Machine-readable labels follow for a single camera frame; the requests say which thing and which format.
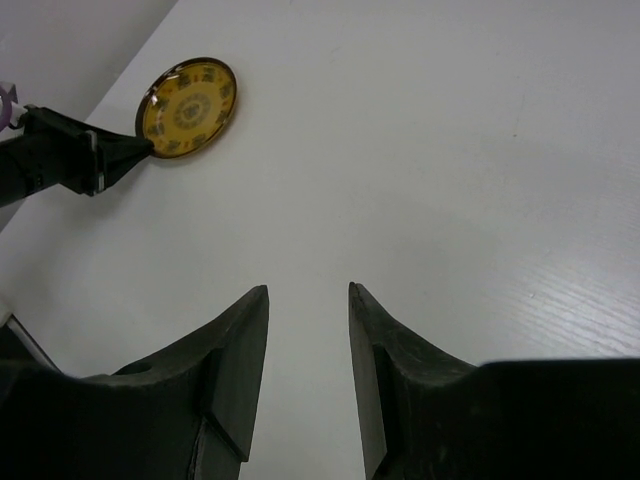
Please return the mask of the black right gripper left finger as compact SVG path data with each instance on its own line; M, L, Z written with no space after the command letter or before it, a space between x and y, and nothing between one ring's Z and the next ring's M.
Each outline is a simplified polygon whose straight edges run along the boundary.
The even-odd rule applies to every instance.
M265 286L111 375L55 366L1 312L5 479L235 479L250 455L268 337Z

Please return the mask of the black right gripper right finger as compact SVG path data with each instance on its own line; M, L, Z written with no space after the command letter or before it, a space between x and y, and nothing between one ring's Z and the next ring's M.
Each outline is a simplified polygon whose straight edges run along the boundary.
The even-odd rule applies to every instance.
M369 479L635 479L637 359L468 364L349 286Z

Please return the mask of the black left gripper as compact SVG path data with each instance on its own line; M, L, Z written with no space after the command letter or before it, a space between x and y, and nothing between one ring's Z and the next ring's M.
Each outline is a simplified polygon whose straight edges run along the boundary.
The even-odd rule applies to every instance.
M101 130L33 105L14 127L22 133L1 142L3 207L55 185L99 194L153 153L153 143L144 137Z

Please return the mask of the yellow brown rimmed round plate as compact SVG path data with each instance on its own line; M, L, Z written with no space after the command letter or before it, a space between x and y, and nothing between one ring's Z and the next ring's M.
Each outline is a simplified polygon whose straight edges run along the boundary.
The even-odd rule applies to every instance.
M182 61L146 90L136 112L136 135L152 142L156 158L187 157L224 133L238 99L229 65L211 57Z

